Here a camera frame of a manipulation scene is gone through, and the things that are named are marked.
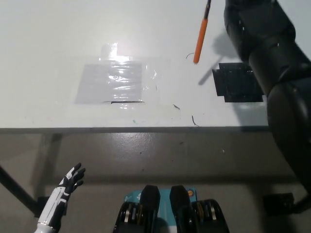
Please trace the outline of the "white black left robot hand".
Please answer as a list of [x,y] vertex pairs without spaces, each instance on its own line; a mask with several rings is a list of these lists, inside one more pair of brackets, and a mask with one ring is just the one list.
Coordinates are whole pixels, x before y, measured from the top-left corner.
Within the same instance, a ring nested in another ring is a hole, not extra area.
[[57,233],[71,194],[83,184],[85,168],[81,163],[74,166],[52,191],[37,222],[35,233]]

